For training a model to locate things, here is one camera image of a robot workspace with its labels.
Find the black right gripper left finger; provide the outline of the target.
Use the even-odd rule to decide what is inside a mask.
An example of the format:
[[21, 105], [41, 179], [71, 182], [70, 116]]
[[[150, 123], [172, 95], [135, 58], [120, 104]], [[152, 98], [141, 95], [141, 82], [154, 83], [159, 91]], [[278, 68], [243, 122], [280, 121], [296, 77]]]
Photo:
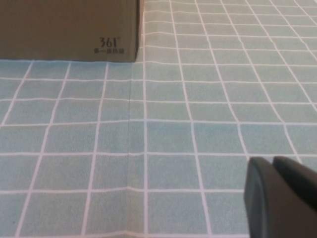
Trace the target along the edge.
[[252, 238], [315, 238], [317, 198], [301, 198], [274, 168], [273, 162], [251, 157], [244, 203]]

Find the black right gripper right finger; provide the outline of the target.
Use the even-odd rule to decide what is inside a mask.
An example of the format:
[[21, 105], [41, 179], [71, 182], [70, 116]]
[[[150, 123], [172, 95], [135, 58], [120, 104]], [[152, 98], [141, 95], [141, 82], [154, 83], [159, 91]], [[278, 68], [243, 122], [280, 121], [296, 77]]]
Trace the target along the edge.
[[273, 166], [292, 190], [301, 198], [317, 197], [317, 173], [283, 156], [273, 158]]

